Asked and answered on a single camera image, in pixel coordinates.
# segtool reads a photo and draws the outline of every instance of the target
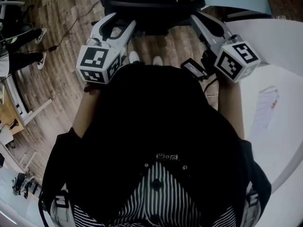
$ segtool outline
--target black and white striped fabric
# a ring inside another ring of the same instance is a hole
[[[104,226],[98,224],[76,205],[74,217],[77,227]],[[147,225],[203,226],[203,216],[193,200],[160,162],[156,162],[150,167],[148,174],[142,178],[137,189],[120,210],[118,218],[111,221],[111,226],[115,227],[144,227]],[[212,224],[212,227],[236,227],[233,207],[229,207]]]

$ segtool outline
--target paper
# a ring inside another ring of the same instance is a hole
[[[270,123],[275,106],[278,103],[279,93],[276,87],[271,86],[259,92],[255,112],[255,119],[252,123],[249,140],[255,139],[264,133]]]

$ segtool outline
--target forearm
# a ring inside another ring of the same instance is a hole
[[[219,85],[218,111],[233,126],[238,136],[244,139],[241,89],[239,83]]]
[[[83,137],[93,120],[100,93],[100,90],[92,90],[83,95],[74,123],[72,124],[75,133],[80,138]]]

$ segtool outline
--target sneaker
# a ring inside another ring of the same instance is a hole
[[[152,64],[154,66],[163,66],[163,61],[162,61],[161,57],[157,55],[153,58]]]
[[[136,51],[132,51],[129,54],[129,63],[134,63],[135,61],[140,62],[140,58],[139,58],[138,53]]]
[[[39,43],[41,42],[42,37],[43,37],[43,36],[46,34],[46,32],[47,32],[47,29],[46,29],[46,28],[42,28],[41,30],[42,30],[41,35],[39,35],[39,37],[36,38],[36,41],[35,41],[36,44],[39,44]]]
[[[42,60],[38,61],[38,66],[37,67],[38,67],[39,70],[41,70],[43,68],[43,66],[44,66],[45,58],[46,58],[46,55],[47,55],[46,51],[43,51],[42,55],[43,55]]]

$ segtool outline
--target wooden floor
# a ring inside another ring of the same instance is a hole
[[[47,34],[38,46],[31,42],[22,51],[47,49],[58,44],[74,20],[86,14],[98,0],[27,0],[27,5],[35,8],[27,18],[36,23],[36,28],[46,27]],[[67,132],[73,122],[85,83],[76,72],[76,61],[80,46],[89,38],[92,21],[104,16],[98,4],[87,16],[81,18],[66,36],[56,51],[48,53],[45,66],[38,70],[33,64],[16,73],[17,84],[29,109],[36,109],[49,98],[53,102],[34,118],[20,133],[14,136],[16,149],[12,150],[17,160],[27,154],[26,163],[34,151],[37,155],[29,169],[41,182],[47,160],[58,134]],[[163,58],[165,65],[180,66],[188,58],[200,61],[205,50],[190,27],[175,27],[167,36],[146,36],[134,38],[129,52],[135,48],[142,61],[150,64],[155,55]],[[208,93],[216,95],[218,86],[214,85]],[[214,107],[217,96],[209,97]]]

